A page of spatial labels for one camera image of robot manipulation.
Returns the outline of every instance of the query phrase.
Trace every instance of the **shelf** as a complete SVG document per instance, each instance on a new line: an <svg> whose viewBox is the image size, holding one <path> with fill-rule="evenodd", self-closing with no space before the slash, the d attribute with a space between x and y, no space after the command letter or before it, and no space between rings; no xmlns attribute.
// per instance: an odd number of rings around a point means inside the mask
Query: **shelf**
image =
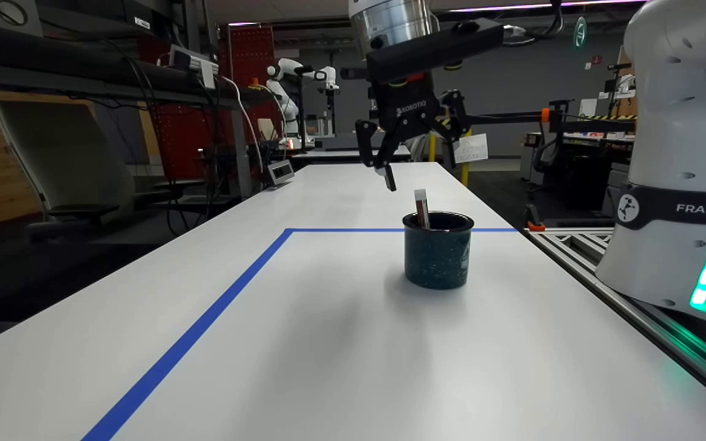
<svg viewBox="0 0 706 441"><path fill-rule="evenodd" d="M66 42L39 39L19 33L0 29L0 92L25 93L61 93L80 99L112 102L161 102L208 105L208 99L220 108L237 108L228 83L219 92L207 92L186 72L161 69L133 61L126 54L93 51ZM262 103L270 97L262 92L243 92L246 105Z"/></svg>

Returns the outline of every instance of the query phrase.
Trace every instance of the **laboratory floor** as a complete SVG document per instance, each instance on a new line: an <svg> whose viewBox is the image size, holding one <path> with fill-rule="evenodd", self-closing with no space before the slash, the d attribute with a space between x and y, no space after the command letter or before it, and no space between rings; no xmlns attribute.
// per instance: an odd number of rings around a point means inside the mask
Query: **laboratory floor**
<svg viewBox="0 0 706 441"><path fill-rule="evenodd" d="M470 173L470 191L516 228L524 228L528 222L545 227L614 227L614 219L601 208L570 208L560 195L539 189L509 170Z"/></svg>

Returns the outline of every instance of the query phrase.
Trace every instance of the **chair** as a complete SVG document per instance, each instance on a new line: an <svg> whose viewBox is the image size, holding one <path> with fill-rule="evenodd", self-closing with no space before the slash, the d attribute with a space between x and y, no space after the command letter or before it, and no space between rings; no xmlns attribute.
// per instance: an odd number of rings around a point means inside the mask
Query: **chair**
<svg viewBox="0 0 706 441"><path fill-rule="evenodd" d="M120 154L83 103L0 102L0 131L42 203L35 236L101 228L179 195L134 195Z"/></svg>

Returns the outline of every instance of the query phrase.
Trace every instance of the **cable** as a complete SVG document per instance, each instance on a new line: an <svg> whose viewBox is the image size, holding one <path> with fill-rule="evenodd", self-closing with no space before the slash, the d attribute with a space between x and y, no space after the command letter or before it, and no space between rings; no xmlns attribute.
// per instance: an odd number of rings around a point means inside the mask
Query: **cable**
<svg viewBox="0 0 706 441"><path fill-rule="evenodd" d="M533 170L535 170L535 173L549 173L549 170L554 168L554 163L556 163L560 148L556 148L556 140L554 140L554 142L547 140L545 124L539 124L539 132L543 132L543 146L539 146L536 153L535 153Z"/></svg>
<svg viewBox="0 0 706 441"><path fill-rule="evenodd" d="M105 108L105 111L112 111L112 114L116 114L116 111L122 111L122 108L128 108L128 111L143 111L139 105L105 103L105 102L101 102L101 99L92 99L92 103L95 103L95 105L101 105L101 108ZM128 154L134 160L139 151L137 151L137 148L133 146L133 140L126 136L120 121L117 121L116 116L110 116L107 121L110 121L110 125L116 129L117 140L126 146Z"/></svg>
<svg viewBox="0 0 706 441"><path fill-rule="evenodd" d="M208 125L208 121L212 121L212 142L215 146L214 151L212 151L212 157L208 157L208 176L207 176L207 183L208 183L208 187L207 187L207 219L212 219L212 212L214 212L214 202L223 195L223 184L220 184L220 165L219 165L219 151L223 148L223 129L220 129L220 114L219 114L219 105L215 105L215 102L214 102L214 97L212 97L212 92L208 89L204 89L204 83L201 82L193 82L196 87L199 87L199 92L204 93L204 99L207 99L207 103L208 103L208 114L207 114L207 125Z"/></svg>
<svg viewBox="0 0 706 441"><path fill-rule="evenodd" d="M506 26L506 39L502 48L528 48L535 44L539 39L551 39L554 36L560 36L567 28L565 21L565 2L562 0L551 0L551 10L554 10L554 21L545 33L529 33L524 28L517 26Z"/></svg>
<svg viewBox="0 0 706 441"><path fill-rule="evenodd" d="M154 119L154 136L156 136L159 116L156 116L154 108L153 108L154 102L156 102L154 83L150 82L150 77L144 75L144 69L143 69L134 59L126 58L126 61L128 61L128 66L133 69L134 82L137 82L137 89L139 89L139 93L143 93L144 102L147 102L150 116ZM169 208L175 208L175 207L179 203L177 196L175 196L175 195L177 195L177 183L175 183L171 176L164 176L164 183L168 183L169 195L171 195ZM171 227L171 222L169 222L169 212L168 212L168 227L169 227L169 233L177 236L177 232L175 232L175 227Z"/></svg>
<svg viewBox="0 0 706 441"><path fill-rule="evenodd" d="M253 121L250 121L250 116L247 116L247 108L246 108L246 103L240 102L240 89L237 89L237 83L232 82L232 78L228 78L228 77L220 77L226 83L231 83L232 87L232 92L236 92L236 103L237 103L237 111L240 111L240 116L247 121L247 129L250 129L250 136L253 136L253 148L256 148L256 157L257 157L257 170L259 170L259 174L264 174L264 163L262 163L262 154L259 154L259 142L257 142L257 136L256 136L256 125L253 125Z"/></svg>

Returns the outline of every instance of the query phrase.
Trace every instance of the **pen in cup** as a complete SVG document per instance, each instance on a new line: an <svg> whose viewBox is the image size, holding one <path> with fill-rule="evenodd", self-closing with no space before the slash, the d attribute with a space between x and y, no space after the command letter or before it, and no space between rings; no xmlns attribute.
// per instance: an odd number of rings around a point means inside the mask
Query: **pen in cup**
<svg viewBox="0 0 706 441"><path fill-rule="evenodd" d="M431 228L431 227L430 227L427 189L418 189L418 191L415 191L415 200L418 200L420 227L422 227L422 228Z"/></svg>

